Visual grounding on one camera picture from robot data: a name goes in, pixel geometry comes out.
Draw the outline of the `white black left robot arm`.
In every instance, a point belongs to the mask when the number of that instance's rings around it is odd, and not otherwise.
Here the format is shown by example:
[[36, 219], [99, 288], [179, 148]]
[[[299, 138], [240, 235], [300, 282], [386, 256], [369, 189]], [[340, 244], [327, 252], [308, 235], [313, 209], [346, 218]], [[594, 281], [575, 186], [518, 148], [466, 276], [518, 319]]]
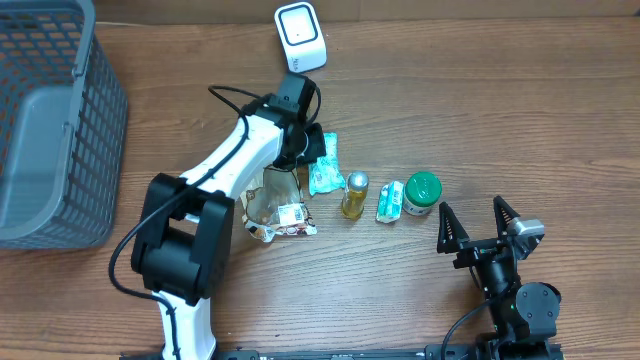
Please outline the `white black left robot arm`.
[[237, 108], [226, 140], [196, 167], [149, 183], [139, 223], [130, 231], [131, 268], [142, 298], [158, 304], [164, 345], [158, 359], [211, 359], [216, 339], [210, 298], [230, 254], [235, 203], [251, 180], [273, 166], [287, 172], [325, 155], [311, 106], [321, 92], [308, 77], [288, 73], [279, 89]]

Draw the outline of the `teal white tissue packet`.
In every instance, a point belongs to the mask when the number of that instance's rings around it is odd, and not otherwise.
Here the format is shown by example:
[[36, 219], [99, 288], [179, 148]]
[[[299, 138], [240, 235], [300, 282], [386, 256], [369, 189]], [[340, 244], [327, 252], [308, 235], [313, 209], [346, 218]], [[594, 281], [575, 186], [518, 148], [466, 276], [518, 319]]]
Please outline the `teal white tissue packet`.
[[400, 181], [392, 181], [381, 188], [376, 212], [377, 222], [388, 224], [401, 217], [403, 193], [404, 184]]

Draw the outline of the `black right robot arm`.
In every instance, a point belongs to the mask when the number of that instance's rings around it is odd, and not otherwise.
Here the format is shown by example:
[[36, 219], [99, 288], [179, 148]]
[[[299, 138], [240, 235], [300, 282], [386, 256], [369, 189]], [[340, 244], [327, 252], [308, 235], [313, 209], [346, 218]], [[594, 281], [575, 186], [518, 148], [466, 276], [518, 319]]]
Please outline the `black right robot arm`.
[[[451, 359], [562, 359], [561, 347], [549, 342], [557, 334], [556, 320], [562, 300], [549, 283], [522, 283], [518, 263], [533, 253], [545, 235], [537, 218], [524, 218], [502, 197], [493, 199], [497, 236], [473, 240], [452, 208], [439, 205], [437, 251], [454, 254], [453, 266], [468, 269], [483, 302], [463, 315], [448, 330], [433, 354]], [[456, 350], [454, 332], [476, 314], [487, 310], [493, 331]]]

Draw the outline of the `green lid white jar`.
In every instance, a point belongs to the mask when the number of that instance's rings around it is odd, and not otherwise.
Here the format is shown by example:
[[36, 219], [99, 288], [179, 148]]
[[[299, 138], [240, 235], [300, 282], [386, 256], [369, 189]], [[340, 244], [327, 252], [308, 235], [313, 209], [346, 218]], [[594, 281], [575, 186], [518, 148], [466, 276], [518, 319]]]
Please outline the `green lid white jar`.
[[403, 210], [413, 216], [427, 215], [441, 195], [442, 184], [435, 174], [414, 173], [405, 183]]

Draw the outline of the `yellow liquid bottle silver cap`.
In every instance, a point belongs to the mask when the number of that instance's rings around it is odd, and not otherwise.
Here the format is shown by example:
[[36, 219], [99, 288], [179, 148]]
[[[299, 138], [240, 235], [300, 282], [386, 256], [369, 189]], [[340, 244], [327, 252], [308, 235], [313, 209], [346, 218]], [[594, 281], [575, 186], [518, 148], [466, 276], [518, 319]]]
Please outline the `yellow liquid bottle silver cap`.
[[368, 188], [369, 178], [365, 172], [354, 171], [347, 177], [345, 193], [341, 201], [341, 210], [346, 218], [357, 220], [361, 217]]

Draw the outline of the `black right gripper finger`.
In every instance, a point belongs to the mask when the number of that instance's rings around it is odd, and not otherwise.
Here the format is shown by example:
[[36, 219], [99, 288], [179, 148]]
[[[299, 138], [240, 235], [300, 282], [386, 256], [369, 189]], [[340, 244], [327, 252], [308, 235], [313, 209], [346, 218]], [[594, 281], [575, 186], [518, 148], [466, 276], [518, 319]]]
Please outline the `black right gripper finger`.
[[468, 241], [469, 235], [454, 211], [446, 202], [442, 202], [439, 205], [437, 252], [446, 254], [459, 252]]
[[511, 223], [519, 218], [516, 212], [501, 196], [493, 199], [493, 209], [495, 214], [496, 228], [499, 237], [512, 236], [514, 230]]

